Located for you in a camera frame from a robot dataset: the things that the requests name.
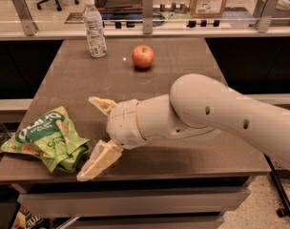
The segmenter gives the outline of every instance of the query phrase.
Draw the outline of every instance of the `crumpled bag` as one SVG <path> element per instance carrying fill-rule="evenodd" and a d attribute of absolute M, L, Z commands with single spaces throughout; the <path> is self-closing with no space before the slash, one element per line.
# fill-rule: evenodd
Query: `crumpled bag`
<path fill-rule="evenodd" d="M 61 106 L 18 131 L 1 146 L 1 151 L 35 156 L 51 173 L 55 168 L 74 172 L 78 160 L 89 151 L 88 141 L 78 136 Z"/>

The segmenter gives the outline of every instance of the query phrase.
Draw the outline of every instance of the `plastic bottle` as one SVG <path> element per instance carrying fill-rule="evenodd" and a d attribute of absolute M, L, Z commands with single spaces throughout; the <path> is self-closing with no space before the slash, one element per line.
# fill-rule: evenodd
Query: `plastic bottle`
<path fill-rule="evenodd" d="M 106 55 L 107 46 L 103 22 L 94 0 L 85 0 L 83 19 L 87 28 L 87 39 L 91 56 L 102 57 Z"/>

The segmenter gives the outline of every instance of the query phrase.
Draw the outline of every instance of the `cardboard box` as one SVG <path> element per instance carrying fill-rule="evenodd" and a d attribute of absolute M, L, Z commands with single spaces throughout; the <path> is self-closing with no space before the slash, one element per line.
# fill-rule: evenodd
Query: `cardboard box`
<path fill-rule="evenodd" d="M 190 0 L 190 13 L 194 18 L 220 18 L 227 0 Z"/>
<path fill-rule="evenodd" d="M 227 0 L 190 0 L 190 12 L 194 18 L 222 17 Z"/>

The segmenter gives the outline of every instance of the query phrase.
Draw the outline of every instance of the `snack bag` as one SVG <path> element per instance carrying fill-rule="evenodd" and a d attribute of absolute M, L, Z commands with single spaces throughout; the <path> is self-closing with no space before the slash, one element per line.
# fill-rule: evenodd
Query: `snack bag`
<path fill-rule="evenodd" d="M 79 158 L 88 152 L 88 139 L 78 136 L 64 107 L 56 108 L 18 131 L 1 150 L 40 158 L 52 171 L 74 172 Z"/>

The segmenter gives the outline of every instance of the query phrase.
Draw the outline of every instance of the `table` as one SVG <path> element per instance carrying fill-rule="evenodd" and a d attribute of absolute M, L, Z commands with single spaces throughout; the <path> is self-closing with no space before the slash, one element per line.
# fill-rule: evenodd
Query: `table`
<path fill-rule="evenodd" d="M 147 71 L 135 68 L 131 60 L 132 49 L 139 44 L 155 51 L 155 62 Z M 21 126 L 64 106 L 92 148 L 108 135 L 106 117 L 88 102 L 90 96 L 116 102 L 147 99 L 166 94 L 186 73 L 225 83 L 202 38 L 117 37 L 107 38 L 107 47 L 107 56 L 93 59 L 86 40 L 64 40 Z M 76 182 L 76 173 L 50 174 L 31 156 L 5 154 L 0 183 L 18 189 L 18 201 L 38 217 L 88 218 L 77 221 L 77 228 L 89 224 L 218 228 L 222 215 L 238 208 L 251 193 L 252 177 L 269 171 L 261 153 L 238 137 L 221 133 L 205 142 L 160 139 L 125 151 L 113 167 L 90 182 Z"/>

